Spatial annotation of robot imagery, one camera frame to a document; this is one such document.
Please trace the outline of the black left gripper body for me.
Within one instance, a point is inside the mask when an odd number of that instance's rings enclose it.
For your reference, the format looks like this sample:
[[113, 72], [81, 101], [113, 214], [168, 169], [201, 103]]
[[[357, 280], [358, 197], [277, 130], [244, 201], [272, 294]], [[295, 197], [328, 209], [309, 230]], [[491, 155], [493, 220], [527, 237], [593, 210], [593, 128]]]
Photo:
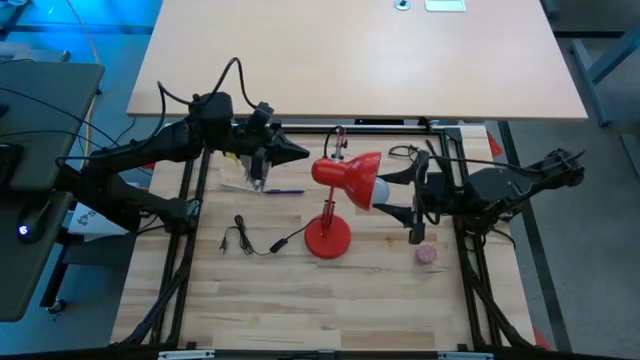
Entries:
[[237, 156], [244, 168], [252, 165], [252, 156], [260, 149], [266, 150], [266, 160], [272, 166], [281, 164], [281, 160], [275, 150], [275, 136], [281, 129], [281, 121], [275, 120], [270, 123], [270, 119], [258, 115], [239, 122], [233, 128], [235, 136], [234, 145], [239, 150]]

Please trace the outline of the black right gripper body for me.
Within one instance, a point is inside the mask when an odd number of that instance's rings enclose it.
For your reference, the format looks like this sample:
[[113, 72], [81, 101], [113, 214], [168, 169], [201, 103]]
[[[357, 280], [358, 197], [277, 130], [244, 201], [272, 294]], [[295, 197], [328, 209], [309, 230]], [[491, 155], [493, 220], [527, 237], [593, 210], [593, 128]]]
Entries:
[[454, 198], [460, 188], [455, 185], [452, 163], [455, 159], [432, 155], [427, 150], [415, 148], [412, 159], [410, 180], [414, 189], [413, 210], [409, 243], [420, 244], [426, 234], [423, 218], [432, 225], [438, 225], [442, 215], [450, 215], [454, 208]]

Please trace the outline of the white lightbulb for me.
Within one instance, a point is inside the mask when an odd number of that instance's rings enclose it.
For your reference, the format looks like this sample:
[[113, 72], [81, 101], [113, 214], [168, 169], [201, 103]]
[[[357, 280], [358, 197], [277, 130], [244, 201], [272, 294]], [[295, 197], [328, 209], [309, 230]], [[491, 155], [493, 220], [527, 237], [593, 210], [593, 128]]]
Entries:
[[389, 184], [377, 177], [374, 181], [374, 187], [372, 191], [371, 205], [386, 204], [390, 196]]

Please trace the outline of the red desk lamp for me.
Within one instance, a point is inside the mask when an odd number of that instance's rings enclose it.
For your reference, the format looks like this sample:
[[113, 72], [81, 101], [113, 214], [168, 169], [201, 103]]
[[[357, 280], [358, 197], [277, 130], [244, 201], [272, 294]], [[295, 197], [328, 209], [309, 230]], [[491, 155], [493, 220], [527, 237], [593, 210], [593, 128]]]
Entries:
[[311, 167], [313, 180], [329, 187], [322, 213], [304, 230], [307, 249], [321, 259], [344, 255], [351, 243], [350, 226], [334, 213], [335, 190], [342, 190], [357, 208], [368, 211], [374, 206], [371, 205], [372, 191], [379, 177], [382, 154], [367, 152], [345, 161], [342, 150], [347, 146], [346, 129], [335, 126], [325, 138], [322, 157]]

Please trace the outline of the pink round disc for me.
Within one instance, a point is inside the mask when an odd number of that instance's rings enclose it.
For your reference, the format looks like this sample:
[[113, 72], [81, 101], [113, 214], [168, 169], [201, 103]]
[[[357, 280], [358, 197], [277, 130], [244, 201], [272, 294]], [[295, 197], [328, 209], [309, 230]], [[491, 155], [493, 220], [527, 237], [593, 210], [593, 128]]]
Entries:
[[432, 264], [438, 256], [437, 249], [431, 244], [420, 245], [416, 248], [415, 260], [423, 265]]

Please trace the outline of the light wooden desk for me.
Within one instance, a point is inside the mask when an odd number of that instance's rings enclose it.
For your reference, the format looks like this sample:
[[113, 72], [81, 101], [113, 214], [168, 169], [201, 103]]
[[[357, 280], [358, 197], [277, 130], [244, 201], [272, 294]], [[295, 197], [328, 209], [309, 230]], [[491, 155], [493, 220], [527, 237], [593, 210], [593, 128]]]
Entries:
[[539, 0], [164, 0], [127, 112], [182, 117], [219, 87], [237, 114], [583, 121]]

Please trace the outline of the white rectangular desk plate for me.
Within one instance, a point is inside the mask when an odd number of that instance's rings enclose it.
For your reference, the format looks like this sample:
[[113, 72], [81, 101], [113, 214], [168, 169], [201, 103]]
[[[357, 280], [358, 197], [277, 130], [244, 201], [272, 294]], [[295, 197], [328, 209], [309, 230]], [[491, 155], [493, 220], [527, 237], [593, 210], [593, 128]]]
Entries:
[[465, 0], [425, 0], [429, 12], [465, 12]]

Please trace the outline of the white printed box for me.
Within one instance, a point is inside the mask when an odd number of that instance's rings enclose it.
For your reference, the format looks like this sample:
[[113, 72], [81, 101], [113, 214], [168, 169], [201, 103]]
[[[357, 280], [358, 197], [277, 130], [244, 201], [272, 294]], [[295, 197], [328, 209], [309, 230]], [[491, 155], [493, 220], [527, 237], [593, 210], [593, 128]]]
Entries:
[[68, 230], [70, 233], [83, 235], [88, 239], [127, 233], [124, 228], [82, 203], [76, 204]]

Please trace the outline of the dark grey side desk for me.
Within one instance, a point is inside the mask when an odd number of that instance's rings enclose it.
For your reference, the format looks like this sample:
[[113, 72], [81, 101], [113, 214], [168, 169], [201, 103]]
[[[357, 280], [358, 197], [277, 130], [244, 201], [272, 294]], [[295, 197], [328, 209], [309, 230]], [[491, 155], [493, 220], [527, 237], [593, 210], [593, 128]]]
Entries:
[[[8, 182], [0, 181], [0, 322], [21, 320], [31, 302], [72, 201], [57, 191], [56, 159], [69, 154], [105, 69], [98, 64], [16, 61], [0, 64], [0, 146], [22, 154]], [[38, 242], [18, 240], [20, 211], [50, 200]]]

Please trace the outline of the blue-grey metal table legs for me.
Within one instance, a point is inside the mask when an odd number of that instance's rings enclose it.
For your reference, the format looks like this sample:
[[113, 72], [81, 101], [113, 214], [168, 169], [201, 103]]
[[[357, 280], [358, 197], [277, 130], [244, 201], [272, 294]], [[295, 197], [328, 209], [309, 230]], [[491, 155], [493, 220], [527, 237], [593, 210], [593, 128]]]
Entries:
[[600, 127], [608, 127], [613, 120], [607, 117], [596, 87], [638, 48], [640, 48], [640, 23], [623, 32], [614, 46], [596, 60], [589, 55], [583, 40], [575, 38], [571, 41], [571, 53], [577, 61], [591, 95]]

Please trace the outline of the black computer mouse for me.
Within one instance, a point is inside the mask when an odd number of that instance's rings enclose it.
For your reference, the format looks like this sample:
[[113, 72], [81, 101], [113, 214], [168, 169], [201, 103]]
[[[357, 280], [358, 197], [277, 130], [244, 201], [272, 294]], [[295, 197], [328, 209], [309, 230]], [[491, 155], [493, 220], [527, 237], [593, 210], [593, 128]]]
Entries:
[[29, 244], [40, 240], [50, 208], [50, 200], [38, 200], [28, 203], [20, 211], [16, 222], [16, 234], [20, 242]]

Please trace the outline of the silver frame bracket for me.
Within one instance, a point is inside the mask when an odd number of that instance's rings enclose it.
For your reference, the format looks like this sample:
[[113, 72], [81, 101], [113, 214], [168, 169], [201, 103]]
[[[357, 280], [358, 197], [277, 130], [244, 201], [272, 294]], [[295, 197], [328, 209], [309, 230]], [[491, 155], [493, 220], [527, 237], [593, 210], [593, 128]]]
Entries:
[[491, 353], [441, 351], [437, 354], [438, 360], [495, 360]]
[[157, 360], [209, 360], [215, 357], [214, 350], [175, 350], [159, 352]]

